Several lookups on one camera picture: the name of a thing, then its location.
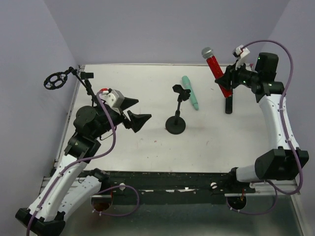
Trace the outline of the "red glitter microphone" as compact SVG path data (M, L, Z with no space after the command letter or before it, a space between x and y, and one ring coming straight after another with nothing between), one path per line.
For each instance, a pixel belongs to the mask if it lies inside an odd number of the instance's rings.
M210 47L205 47L204 49L202 49L201 54L203 56L203 58L206 60L214 78L215 81L217 81L217 79L221 78L223 76L223 72L221 70L221 67L214 55L213 50ZM225 98L229 98L232 96L232 91L231 90L227 90L225 89L223 86L219 85L223 95Z

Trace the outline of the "short black round-base mic stand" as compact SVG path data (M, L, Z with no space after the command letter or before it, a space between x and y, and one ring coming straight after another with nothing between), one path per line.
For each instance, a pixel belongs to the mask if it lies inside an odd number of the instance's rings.
M178 93L178 105L177 109L175 111L175 115L171 116L167 119L165 123L166 130L173 134L173 135L179 135L184 132L186 128L186 123L182 117L180 117L180 106L183 101L187 101L190 98L190 89L184 89L181 85L174 85L173 91L175 93Z

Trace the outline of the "mint green microphone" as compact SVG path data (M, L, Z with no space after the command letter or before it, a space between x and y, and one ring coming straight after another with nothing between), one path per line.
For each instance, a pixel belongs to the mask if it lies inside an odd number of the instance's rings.
M190 90L190 97L189 97L190 102L191 102L193 108L196 111L198 111L199 110L199 105L198 105L196 96L194 94L194 91L192 89L192 86L191 86L191 83L190 83L190 80L189 80L188 76L183 76L182 77L182 84L183 84L185 89L189 89Z

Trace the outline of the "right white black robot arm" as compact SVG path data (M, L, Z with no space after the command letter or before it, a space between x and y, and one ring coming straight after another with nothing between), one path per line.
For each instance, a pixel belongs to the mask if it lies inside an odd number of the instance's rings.
M255 94L266 123L270 150L258 157L253 165L235 170L239 182L259 180L293 180L309 160L295 140L286 112L284 85L275 81L279 57L273 53L260 53L255 71L245 65L229 65L216 83L225 89L244 85Z

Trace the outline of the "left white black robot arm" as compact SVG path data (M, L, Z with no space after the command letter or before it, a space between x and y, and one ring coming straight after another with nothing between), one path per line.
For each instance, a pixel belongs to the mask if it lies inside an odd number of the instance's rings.
M105 182L106 174L94 169L74 190L70 190L77 177L91 160L108 155L116 144L119 124L138 132L152 117L124 110L138 103L116 91L104 99L94 96L94 106L81 107L74 120L75 133L69 139L64 155L54 174L35 201L20 208L15 217L22 223L26 234L59 236L69 217L87 198L97 193Z

